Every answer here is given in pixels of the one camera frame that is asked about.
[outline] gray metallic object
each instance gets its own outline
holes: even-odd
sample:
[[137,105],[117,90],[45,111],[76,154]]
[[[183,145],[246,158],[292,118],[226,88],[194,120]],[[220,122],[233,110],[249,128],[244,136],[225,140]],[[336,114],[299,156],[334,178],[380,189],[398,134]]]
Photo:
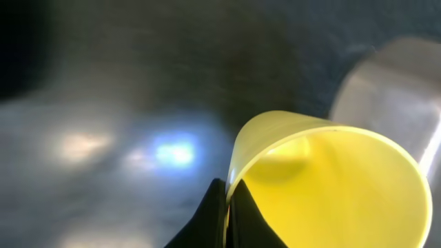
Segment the gray metallic object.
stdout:
[[405,148],[427,175],[433,224],[426,247],[436,247],[441,218],[441,45],[400,39],[347,76],[330,119],[383,134]]

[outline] plastic cup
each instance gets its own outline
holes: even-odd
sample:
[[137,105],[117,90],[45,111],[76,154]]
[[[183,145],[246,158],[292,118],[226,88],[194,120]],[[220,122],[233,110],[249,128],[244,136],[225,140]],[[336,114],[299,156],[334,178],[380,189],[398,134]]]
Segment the plastic cup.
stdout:
[[234,144],[227,202],[243,179],[288,247],[422,247],[432,200],[418,164],[388,138],[272,111]]

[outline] black object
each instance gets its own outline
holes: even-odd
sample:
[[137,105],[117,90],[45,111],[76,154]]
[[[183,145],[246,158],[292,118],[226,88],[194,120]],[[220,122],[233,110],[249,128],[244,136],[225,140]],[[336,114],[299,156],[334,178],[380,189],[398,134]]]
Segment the black object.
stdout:
[[[221,248],[226,213],[225,182],[214,179],[193,218],[165,248]],[[246,184],[241,180],[229,206],[227,248],[251,247],[287,246],[265,222]]]

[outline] dark table surface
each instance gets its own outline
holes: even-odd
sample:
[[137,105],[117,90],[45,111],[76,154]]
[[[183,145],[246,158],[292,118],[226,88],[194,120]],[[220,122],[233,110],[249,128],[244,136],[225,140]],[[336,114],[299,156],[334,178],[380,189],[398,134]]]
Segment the dark table surface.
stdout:
[[226,179],[247,120],[327,117],[358,59],[441,37],[441,2],[19,0],[0,20],[0,247],[137,248]]

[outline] yellow cup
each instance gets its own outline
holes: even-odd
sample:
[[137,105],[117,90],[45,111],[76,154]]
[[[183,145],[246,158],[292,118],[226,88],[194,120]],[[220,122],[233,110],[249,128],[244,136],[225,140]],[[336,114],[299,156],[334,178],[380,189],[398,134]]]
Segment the yellow cup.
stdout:
[[234,144],[227,202],[248,186],[288,247],[422,247],[432,200],[418,164],[377,133],[272,111]]

